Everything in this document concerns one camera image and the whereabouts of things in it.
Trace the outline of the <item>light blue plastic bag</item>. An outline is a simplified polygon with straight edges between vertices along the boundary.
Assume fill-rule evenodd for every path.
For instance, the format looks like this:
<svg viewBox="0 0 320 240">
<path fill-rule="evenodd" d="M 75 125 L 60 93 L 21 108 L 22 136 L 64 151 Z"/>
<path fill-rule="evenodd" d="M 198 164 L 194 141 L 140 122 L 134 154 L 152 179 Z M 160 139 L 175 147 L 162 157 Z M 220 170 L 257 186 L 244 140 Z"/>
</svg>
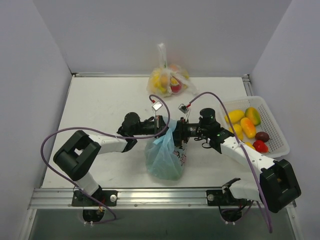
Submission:
<svg viewBox="0 0 320 240">
<path fill-rule="evenodd" d="M 169 121 L 167 132 L 159 137 L 149 139 L 144 148 L 145 166 L 150 175 L 161 180 L 177 181 L 184 172 L 187 161 L 187 144 L 175 146 L 173 132 L 177 121 Z"/>
</svg>

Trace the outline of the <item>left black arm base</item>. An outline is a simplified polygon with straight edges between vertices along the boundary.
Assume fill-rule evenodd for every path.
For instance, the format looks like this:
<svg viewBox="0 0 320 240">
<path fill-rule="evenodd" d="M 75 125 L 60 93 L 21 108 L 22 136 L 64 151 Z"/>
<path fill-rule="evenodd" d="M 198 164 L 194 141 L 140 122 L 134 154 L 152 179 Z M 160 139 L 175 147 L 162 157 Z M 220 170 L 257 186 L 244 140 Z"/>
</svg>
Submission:
<svg viewBox="0 0 320 240">
<path fill-rule="evenodd" d="M 117 206 L 118 191 L 111 189 L 98 189 L 89 196 L 79 189 L 73 190 L 71 201 L 72 207 L 82 208 L 82 218 L 90 225 L 105 224 L 117 220 L 115 212 L 111 207 Z"/>
</svg>

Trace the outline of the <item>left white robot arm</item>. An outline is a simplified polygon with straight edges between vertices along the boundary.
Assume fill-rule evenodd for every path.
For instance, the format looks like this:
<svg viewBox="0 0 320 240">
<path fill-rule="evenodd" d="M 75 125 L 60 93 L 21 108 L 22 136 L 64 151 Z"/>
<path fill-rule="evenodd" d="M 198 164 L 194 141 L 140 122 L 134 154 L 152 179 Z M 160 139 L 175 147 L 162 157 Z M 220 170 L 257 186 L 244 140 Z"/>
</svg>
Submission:
<svg viewBox="0 0 320 240">
<path fill-rule="evenodd" d="M 161 115 L 141 121 L 135 112 L 125 115 L 117 131 L 119 136 L 87 134 L 77 130 L 56 152 L 53 161 L 83 191 L 83 200 L 90 206 L 101 201 L 101 187 L 89 170 L 98 155 L 106 153 L 125 153 L 138 142 L 137 136 L 166 133 L 170 118 Z"/>
</svg>

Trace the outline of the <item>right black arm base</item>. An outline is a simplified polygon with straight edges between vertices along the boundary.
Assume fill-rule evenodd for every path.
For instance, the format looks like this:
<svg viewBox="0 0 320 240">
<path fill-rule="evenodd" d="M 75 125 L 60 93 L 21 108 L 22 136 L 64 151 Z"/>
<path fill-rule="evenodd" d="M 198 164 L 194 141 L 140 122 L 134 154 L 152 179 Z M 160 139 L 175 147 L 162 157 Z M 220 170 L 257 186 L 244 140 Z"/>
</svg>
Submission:
<svg viewBox="0 0 320 240">
<path fill-rule="evenodd" d="M 240 178 L 234 178 L 225 183 L 219 189 L 206 190 L 206 201 L 210 207 L 218 207 L 219 214 L 226 225 L 235 225 L 244 217 L 253 205 L 252 200 L 233 197 L 230 187 L 239 182 Z"/>
</svg>

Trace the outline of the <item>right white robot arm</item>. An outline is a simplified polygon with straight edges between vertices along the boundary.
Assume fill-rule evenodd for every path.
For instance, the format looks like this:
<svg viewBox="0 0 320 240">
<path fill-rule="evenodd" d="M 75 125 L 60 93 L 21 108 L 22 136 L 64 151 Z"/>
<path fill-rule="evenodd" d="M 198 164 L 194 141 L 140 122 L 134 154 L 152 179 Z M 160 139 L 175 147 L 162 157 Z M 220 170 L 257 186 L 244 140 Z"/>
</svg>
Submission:
<svg viewBox="0 0 320 240">
<path fill-rule="evenodd" d="M 202 109 L 197 123 L 190 123 L 183 117 L 177 121 L 174 143 L 180 146 L 190 138 L 205 140 L 208 148 L 251 170 L 254 182 L 236 177 L 222 186 L 221 197 L 226 204 L 232 205 L 242 199 L 261 201 L 269 211 L 277 213 L 302 194 L 294 169 L 287 160 L 275 160 L 239 141 L 234 133 L 217 122 L 214 109 Z"/>
</svg>

